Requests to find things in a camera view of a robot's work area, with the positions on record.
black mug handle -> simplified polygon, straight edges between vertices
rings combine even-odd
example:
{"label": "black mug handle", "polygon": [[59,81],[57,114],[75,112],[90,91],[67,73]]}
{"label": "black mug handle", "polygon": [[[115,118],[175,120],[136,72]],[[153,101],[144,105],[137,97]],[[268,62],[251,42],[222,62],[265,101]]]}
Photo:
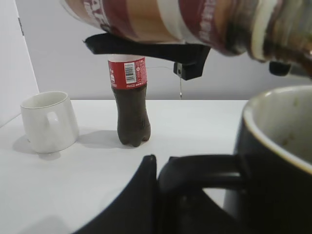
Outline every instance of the black mug handle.
{"label": "black mug handle", "polygon": [[[158,177],[158,185],[160,194],[163,196],[184,194],[202,188],[242,190],[245,188],[243,175],[244,171],[237,156],[177,157],[163,167]],[[207,217],[204,221],[205,226],[210,228],[206,230],[207,234],[229,233],[229,231],[233,234],[251,233],[224,210],[216,208],[216,205],[213,206],[212,200],[206,199],[205,202],[208,204],[202,206],[207,207],[206,211],[201,212]]]}

plastic bottle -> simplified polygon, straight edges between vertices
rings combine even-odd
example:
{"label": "plastic bottle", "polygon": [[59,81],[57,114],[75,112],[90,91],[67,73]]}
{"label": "plastic bottle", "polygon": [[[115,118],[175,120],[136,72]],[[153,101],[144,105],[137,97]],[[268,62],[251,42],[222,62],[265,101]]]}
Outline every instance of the plastic bottle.
{"label": "plastic bottle", "polygon": [[110,55],[108,60],[118,110],[118,136],[122,144],[137,147],[142,141],[148,141],[151,136],[145,104],[145,57]]}
{"label": "plastic bottle", "polygon": [[302,65],[312,75],[310,0],[62,0],[75,17],[149,43],[196,43],[258,61]]}

black object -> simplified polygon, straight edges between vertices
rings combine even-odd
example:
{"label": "black object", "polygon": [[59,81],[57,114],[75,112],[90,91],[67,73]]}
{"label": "black object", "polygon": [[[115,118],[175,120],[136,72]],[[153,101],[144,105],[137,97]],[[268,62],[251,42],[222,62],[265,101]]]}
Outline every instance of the black object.
{"label": "black object", "polygon": [[144,157],[114,202],[75,234],[153,234],[156,220],[156,158]]}
{"label": "black object", "polygon": [[95,55],[127,54],[173,61],[174,73],[184,80],[202,76],[210,51],[210,47],[197,44],[141,44],[109,33],[89,37],[85,44]]}

white wall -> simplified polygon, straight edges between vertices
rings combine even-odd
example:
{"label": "white wall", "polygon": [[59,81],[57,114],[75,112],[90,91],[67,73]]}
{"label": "white wall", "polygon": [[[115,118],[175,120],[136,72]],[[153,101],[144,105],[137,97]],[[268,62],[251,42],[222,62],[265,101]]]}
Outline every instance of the white wall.
{"label": "white wall", "polygon": [[20,103],[38,93],[14,0],[0,7],[0,127],[20,113]]}
{"label": "white wall", "polygon": [[[59,0],[16,0],[40,91],[63,90],[73,99],[113,99],[106,56],[94,56],[82,41],[102,31],[83,24]],[[148,98],[178,99],[173,63],[147,59]],[[185,99],[247,99],[258,92],[305,83],[273,77],[267,64],[247,55],[226,58],[212,51],[202,78],[183,83]]]}

white table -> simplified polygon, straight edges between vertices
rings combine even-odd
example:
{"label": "white table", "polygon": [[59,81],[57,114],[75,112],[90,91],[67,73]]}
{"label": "white table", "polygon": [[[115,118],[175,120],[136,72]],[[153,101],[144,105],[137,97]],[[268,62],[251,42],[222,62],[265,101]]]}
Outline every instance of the white table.
{"label": "white table", "polygon": [[[143,156],[158,172],[170,156],[230,154],[246,101],[148,101],[149,142],[123,146],[115,101],[73,101],[80,138],[38,155],[21,116],[0,128],[0,233],[69,234],[100,213],[128,183]],[[209,190],[222,206],[224,191]]]}

